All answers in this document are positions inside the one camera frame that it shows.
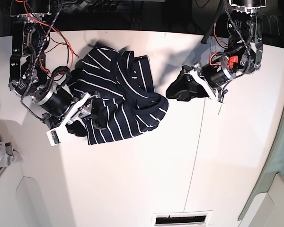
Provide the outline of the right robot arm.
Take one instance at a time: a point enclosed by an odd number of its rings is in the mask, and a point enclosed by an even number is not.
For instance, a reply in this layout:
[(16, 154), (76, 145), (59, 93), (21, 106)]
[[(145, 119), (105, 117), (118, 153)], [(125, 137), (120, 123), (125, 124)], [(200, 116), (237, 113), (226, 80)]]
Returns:
[(12, 54), (10, 57), (9, 89), (21, 99), (30, 98), (44, 109), (38, 119), (50, 130), (53, 137), (58, 129), (78, 137), (85, 137), (87, 129), (83, 121), (90, 121), (92, 128), (104, 130), (105, 122), (99, 117), (96, 92), (80, 92), (75, 95), (74, 84), (78, 82), (82, 67), (71, 70), (75, 52), (67, 39), (62, 45), (67, 49), (66, 65), (49, 70), (45, 57), (52, 38), (50, 32), (63, 8), (63, 1), (57, 1), (52, 18), (48, 0), (14, 0), (10, 15), (16, 20), (12, 25)]

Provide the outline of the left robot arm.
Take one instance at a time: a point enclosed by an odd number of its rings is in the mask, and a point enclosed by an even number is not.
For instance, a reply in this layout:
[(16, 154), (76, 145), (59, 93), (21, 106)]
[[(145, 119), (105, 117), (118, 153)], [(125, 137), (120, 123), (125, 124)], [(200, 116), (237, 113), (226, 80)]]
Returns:
[(224, 10), (228, 17), (228, 42), (224, 44), (215, 37), (224, 51), (211, 54), (206, 65), (195, 61), (191, 66), (182, 66), (177, 79), (168, 87), (166, 97), (183, 102), (207, 97), (223, 103), (227, 86), (233, 80), (259, 70), (263, 55), (263, 17), (257, 12), (266, 5), (265, 0), (221, 0), (213, 28), (203, 36), (201, 43), (205, 44), (211, 34), (216, 34), (216, 24)]

